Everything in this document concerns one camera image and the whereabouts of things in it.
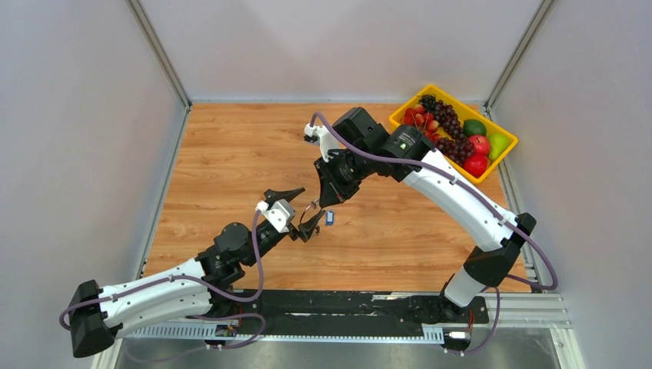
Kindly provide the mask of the metal keyring with keys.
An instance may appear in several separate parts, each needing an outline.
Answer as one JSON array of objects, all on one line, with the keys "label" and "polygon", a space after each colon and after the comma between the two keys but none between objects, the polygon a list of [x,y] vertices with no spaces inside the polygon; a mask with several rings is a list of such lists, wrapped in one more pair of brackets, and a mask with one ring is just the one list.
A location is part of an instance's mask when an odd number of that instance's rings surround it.
[{"label": "metal keyring with keys", "polygon": [[299,218],[299,224],[306,224],[309,222],[314,216],[316,216],[319,211],[321,210],[319,206],[319,200],[314,199],[309,202],[307,207],[303,210],[301,213],[301,216]]}]

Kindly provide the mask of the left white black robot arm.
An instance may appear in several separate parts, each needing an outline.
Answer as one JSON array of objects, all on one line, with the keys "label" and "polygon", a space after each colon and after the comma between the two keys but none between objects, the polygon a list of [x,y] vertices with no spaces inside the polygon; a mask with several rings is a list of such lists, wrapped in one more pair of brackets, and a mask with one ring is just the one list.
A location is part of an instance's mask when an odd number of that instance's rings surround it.
[{"label": "left white black robot arm", "polygon": [[309,241],[327,213],[321,209],[294,225],[291,201],[302,192],[303,188],[268,189],[256,205],[251,226],[227,224],[213,245],[167,271],[104,287],[95,280],[81,283],[59,317],[71,335],[73,357],[98,354],[142,327],[179,317],[205,317],[209,312],[225,318],[235,302],[255,301],[263,290],[262,280],[252,296],[237,296],[231,290],[244,277],[243,268],[260,267],[261,258],[284,238]]}]

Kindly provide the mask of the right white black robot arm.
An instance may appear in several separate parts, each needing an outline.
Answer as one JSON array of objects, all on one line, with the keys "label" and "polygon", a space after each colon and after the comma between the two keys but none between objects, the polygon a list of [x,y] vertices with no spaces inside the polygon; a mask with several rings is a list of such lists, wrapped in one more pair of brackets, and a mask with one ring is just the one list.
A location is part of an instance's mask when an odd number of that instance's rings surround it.
[{"label": "right white black robot arm", "polygon": [[391,177],[433,201],[473,238],[472,252],[442,289],[439,310],[449,321],[466,315],[485,288],[502,283],[537,223],[479,191],[417,128],[388,132],[362,107],[350,109],[333,125],[310,121],[304,139],[321,150],[314,163],[321,208],[345,203],[371,175]]}]

